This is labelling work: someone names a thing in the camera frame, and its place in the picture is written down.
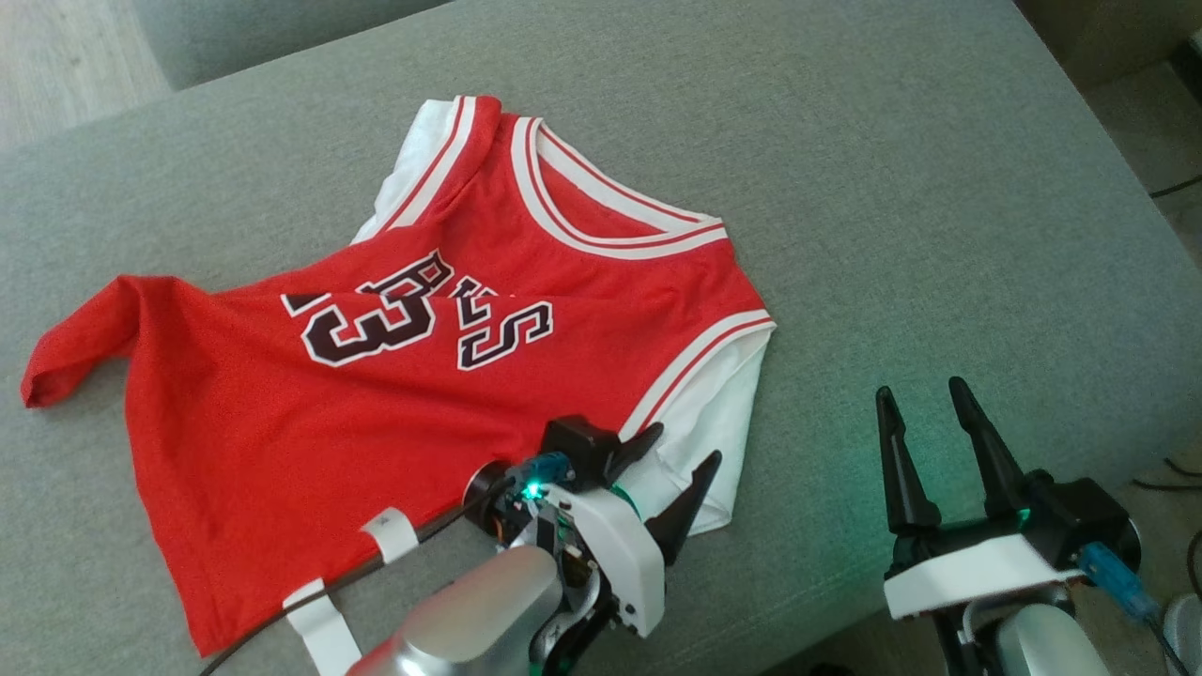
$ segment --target cable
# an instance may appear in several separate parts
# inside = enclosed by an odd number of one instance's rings
[[[418,528],[417,542],[422,544],[429,540],[430,538],[434,538],[435,535],[445,530],[447,526],[451,526],[452,523],[458,521],[459,517],[462,517],[464,514],[468,514],[469,511],[484,504],[486,500],[495,498],[501,491],[508,488],[512,485],[513,485],[512,479],[506,479],[505,481],[500,481],[495,486],[493,486],[489,491],[481,493],[475,499],[459,505],[458,508],[444,514],[442,516],[436,517],[434,521]],[[233,653],[238,652],[238,650],[249,644],[251,639],[262,634],[263,630],[266,630],[268,627],[287,617],[290,612],[299,607],[304,607],[317,599],[328,597],[333,592],[337,592],[339,589],[345,589],[346,587],[350,587],[351,585],[358,582],[359,580],[367,577],[368,575],[371,575],[373,573],[380,570],[381,568],[383,568],[383,565],[385,565],[383,557],[381,555],[376,555],[370,559],[368,559],[365,563],[361,564],[359,567],[351,569],[350,573],[347,573],[346,575],[343,575],[338,580],[334,580],[325,589],[314,592],[313,594],[309,594],[308,597],[293,603],[292,605],[281,609],[275,615],[268,617],[258,627],[255,627],[254,629],[248,631],[246,635],[234,641],[233,645],[218,653],[218,656],[214,657],[213,660],[204,666],[204,670],[201,671],[200,676],[212,676],[213,672],[216,671],[219,666],[221,666],[222,664],[225,664],[227,659],[233,657]]]
[[[1202,546],[1202,530],[1194,534],[1189,546],[1185,547],[1185,571],[1190,576],[1190,587],[1194,587],[1194,595],[1202,601],[1202,583],[1198,582],[1198,548]]]
[[[1202,486],[1177,486],[1172,484],[1148,484],[1146,481],[1139,481],[1135,479],[1131,481],[1136,486],[1143,488],[1144,491],[1160,491],[1161,493],[1190,493],[1192,491],[1202,491]]]
[[[1195,183],[1202,183],[1202,174],[1195,176],[1194,178],[1191,178],[1189,180],[1183,180],[1183,182],[1178,183],[1177,185],[1170,185],[1168,188],[1165,188],[1164,190],[1156,190],[1155,192],[1148,192],[1148,196],[1152,197],[1153,200],[1155,200],[1156,197],[1164,197],[1165,195],[1172,195],[1173,192],[1177,192],[1178,190],[1185,190],[1186,188],[1189,188],[1190,185],[1194,185]]]
[[[1152,629],[1152,634],[1156,636],[1156,642],[1160,644],[1160,650],[1165,651],[1165,657],[1167,657],[1168,662],[1173,664],[1173,669],[1176,669],[1182,676],[1190,676],[1190,670],[1185,668],[1185,663],[1182,662],[1180,656],[1177,654],[1177,651],[1174,651],[1173,646],[1170,645],[1168,639],[1165,638],[1165,628],[1160,625],[1160,622],[1149,617],[1144,624],[1147,624],[1148,629]]]
[[[1189,476],[1190,479],[1202,479],[1202,472],[1190,472],[1188,469],[1183,469],[1182,466],[1173,462],[1173,458],[1165,458],[1165,464],[1168,466],[1168,469],[1172,469],[1173,472],[1180,474],[1182,476]]]

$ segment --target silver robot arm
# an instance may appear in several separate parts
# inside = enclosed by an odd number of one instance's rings
[[[559,419],[535,458],[482,468],[464,496],[480,506],[465,516],[507,548],[418,604],[347,676],[561,676],[611,624],[650,634],[664,617],[665,565],[721,464],[710,453],[644,523],[615,480],[661,432],[621,443],[583,417]]]
[[[347,676],[526,676],[563,595],[548,552],[505,550],[418,604]]]

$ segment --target jersey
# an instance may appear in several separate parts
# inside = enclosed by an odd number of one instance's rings
[[[22,393],[52,405],[130,358],[138,492],[208,654],[374,556],[382,510],[428,523],[554,417],[665,423],[621,479],[647,516],[720,449],[695,532],[722,526],[774,326],[719,219],[460,96],[421,108],[355,243],[224,292],[118,277],[40,340]]]

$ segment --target jersey armhole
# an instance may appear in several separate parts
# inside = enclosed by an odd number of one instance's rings
[[[466,185],[492,146],[501,103],[490,96],[427,101],[413,118],[352,244],[393,227],[407,227],[448,203]]]
[[[690,534],[730,523],[760,366],[775,327],[764,310],[714,324],[673,360],[635,407],[619,433],[623,439],[651,422],[664,423],[664,435],[651,452],[620,480],[644,520],[664,511],[689,486],[697,464],[719,450],[722,463]]]

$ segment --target couch cushion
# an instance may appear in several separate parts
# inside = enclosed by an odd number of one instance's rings
[[[167,82],[185,89],[446,0],[133,0]]]
[[[417,107],[458,93],[725,217],[780,324],[734,522],[685,547],[649,640],[607,633],[579,674],[755,674],[880,607],[881,384],[948,520],[981,510],[948,375],[1061,478],[1114,485],[1198,429],[1202,275],[1011,5],[460,0],[0,160],[8,669],[202,664],[133,490],[124,367],[25,411],[37,337],[120,272],[224,289],[344,245]],[[490,552],[460,524],[355,585],[361,645]],[[226,672],[305,660],[276,627]]]

